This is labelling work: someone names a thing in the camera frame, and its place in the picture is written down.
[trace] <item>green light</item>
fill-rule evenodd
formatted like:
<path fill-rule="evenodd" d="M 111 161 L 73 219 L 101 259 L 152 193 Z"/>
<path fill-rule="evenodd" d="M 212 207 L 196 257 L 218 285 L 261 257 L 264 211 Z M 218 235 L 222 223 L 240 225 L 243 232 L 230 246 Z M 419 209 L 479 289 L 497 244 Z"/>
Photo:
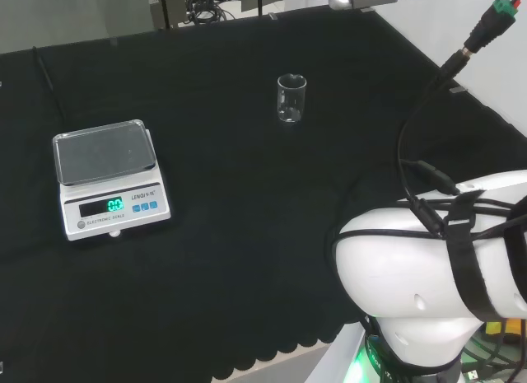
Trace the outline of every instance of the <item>green light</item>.
<path fill-rule="evenodd" d="M 347 369 L 346 377 L 344 377 L 343 383 L 368 383 L 368 378 L 362 370 L 362 363 L 369 362 L 368 358 L 365 357 L 365 349 L 363 348 L 352 362 L 352 365 Z"/>
<path fill-rule="evenodd" d="M 123 210 L 124 209 L 124 203 L 121 198 L 117 199 L 111 199 L 106 204 L 106 207 L 108 208 L 109 212 L 116 212 L 117 210 Z"/>

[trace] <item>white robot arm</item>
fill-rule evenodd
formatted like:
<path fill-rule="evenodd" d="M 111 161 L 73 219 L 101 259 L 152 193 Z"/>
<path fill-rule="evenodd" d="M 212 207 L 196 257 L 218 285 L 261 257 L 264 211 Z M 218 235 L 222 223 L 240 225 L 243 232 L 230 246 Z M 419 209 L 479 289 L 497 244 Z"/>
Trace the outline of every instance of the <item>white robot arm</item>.
<path fill-rule="evenodd" d="M 396 1 L 329 0 L 329 5 L 344 9 Z M 458 184 L 455 197 L 437 192 L 417 196 L 404 178 L 400 156 L 408 124 L 473 54 L 511 27 L 520 2 L 496 0 L 489 7 L 402 122 L 397 162 L 408 201 L 353 218 L 335 239 L 338 277 L 371 317 L 370 324 L 363 321 L 370 331 L 366 351 L 371 368 L 385 366 L 380 381 L 462 380 L 460 353 L 484 321 L 527 319 L 527 279 L 521 271 L 527 274 L 522 227 L 527 226 L 527 171 Z M 523 204 L 521 217 L 511 217 Z M 514 241 L 504 237 L 504 226 L 515 228 Z M 525 363 L 525 347 L 522 359 Z"/>
<path fill-rule="evenodd" d="M 458 188 L 465 192 L 486 189 L 480 199 L 516 204 L 527 195 L 527 170 L 490 175 Z M 420 197 L 445 199 L 436 191 Z M 445 217 L 447 212 L 439 214 Z M 477 213 L 473 231 L 487 230 L 505 220 Z M 426 232 L 409 209 L 382 208 L 352 219 L 341 233 L 374 228 Z M 527 318 L 527 304 L 512 276 L 503 237 L 476 241 L 474 246 L 497 313 Z M 448 364 L 483 323 L 459 295 L 445 241 L 353 236 L 338 242 L 335 261 L 345 290 L 363 311 L 375 316 L 383 337 L 402 362 L 421 367 Z"/>

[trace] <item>white wall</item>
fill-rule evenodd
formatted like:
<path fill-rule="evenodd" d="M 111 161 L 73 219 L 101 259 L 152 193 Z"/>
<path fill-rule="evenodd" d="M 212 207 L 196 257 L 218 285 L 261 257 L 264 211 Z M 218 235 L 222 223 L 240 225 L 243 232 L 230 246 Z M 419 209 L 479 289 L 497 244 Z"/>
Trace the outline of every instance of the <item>white wall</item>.
<path fill-rule="evenodd" d="M 424 54 L 441 65 L 469 37 L 494 0 L 399 0 L 376 10 Z M 312 6 L 286 0 L 286 10 Z M 473 56 L 456 81 L 527 135 L 527 0 L 516 23 Z"/>
<path fill-rule="evenodd" d="M 149 30 L 148 0 L 0 0 L 0 54 Z"/>

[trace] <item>black strap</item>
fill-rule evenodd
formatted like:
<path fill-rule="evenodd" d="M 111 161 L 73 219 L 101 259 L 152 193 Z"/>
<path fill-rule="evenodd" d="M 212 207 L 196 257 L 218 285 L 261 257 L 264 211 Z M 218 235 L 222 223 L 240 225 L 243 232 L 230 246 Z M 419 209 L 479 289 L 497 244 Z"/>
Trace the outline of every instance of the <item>black strap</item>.
<path fill-rule="evenodd" d="M 511 209 L 507 221 L 527 214 L 527 197 L 521 199 Z M 527 245 L 525 244 L 525 225 L 507 228 L 503 231 L 503 240 L 509 257 L 512 277 L 520 295 L 527 300 Z"/>
<path fill-rule="evenodd" d="M 470 239 L 470 231 L 476 222 L 473 206 L 482 192 L 473 191 L 454 199 L 445 219 L 446 248 L 455 286 L 463 303 L 478 320 L 499 321 L 501 317 L 488 297 L 476 250 Z"/>

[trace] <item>floor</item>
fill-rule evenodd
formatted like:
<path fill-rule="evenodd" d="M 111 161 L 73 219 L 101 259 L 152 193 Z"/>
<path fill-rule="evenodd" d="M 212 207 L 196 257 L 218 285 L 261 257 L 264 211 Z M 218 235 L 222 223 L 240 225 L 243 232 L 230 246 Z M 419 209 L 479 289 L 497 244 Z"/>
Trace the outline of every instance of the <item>floor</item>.
<path fill-rule="evenodd" d="M 285 0 L 282 0 L 281 2 L 274 2 L 271 4 L 268 4 L 267 6 L 263 6 L 262 13 L 264 15 L 268 15 L 269 13 L 279 13 L 283 12 L 284 8 L 286 6 Z M 220 7 L 224 9 L 225 11 L 230 12 L 235 19 L 240 18 L 249 18 L 251 16 L 257 16 L 258 15 L 258 8 L 255 8 L 254 10 L 249 10 L 242 12 L 241 11 L 241 1 L 240 0 L 232 0 L 230 2 L 222 2 L 220 3 Z M 194 23 L 189 23 L 188 25 L 185 25 L 184 23 L 179 23 L 178 27 L 186 27 L 186 26 L 194 26 Z"/>

